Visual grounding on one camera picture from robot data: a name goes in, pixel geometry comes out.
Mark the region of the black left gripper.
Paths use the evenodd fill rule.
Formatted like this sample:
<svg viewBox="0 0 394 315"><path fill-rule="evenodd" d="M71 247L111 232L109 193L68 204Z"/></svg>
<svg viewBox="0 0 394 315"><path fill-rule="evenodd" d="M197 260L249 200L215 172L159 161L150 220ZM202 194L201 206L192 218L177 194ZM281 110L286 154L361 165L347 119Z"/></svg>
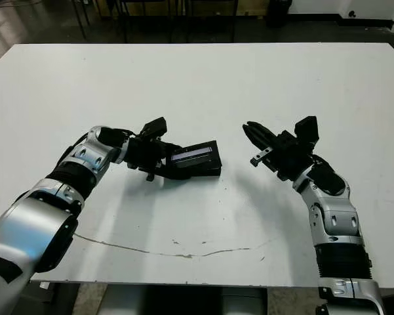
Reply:
<svg viewBox="0 0 394 315"><path fill-rule="evenodd" d="M125 161L130 169L137 169L147 174L146 180L153 181L156 176L170 180L187 180L191 175L164 160L181 146L162 141L165 133L150 135L139 134L128 140Z"/></svg>

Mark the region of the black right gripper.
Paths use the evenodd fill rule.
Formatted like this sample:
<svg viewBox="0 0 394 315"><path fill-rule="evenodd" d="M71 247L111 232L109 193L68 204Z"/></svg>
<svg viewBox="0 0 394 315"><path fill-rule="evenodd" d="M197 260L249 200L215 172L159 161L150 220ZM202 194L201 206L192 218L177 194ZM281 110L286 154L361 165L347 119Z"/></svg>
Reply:
<svg viewBox="0 0 394 315"><path fill-rule="evenodd" d="M295 135L288 131L275 135L261 123L247 121L243 124L243 131L260 150L250 163L255 167L263 163L276 172L281 180L296 180L314 164L312 151L317 143L315 129L298 130Z"/></svg>

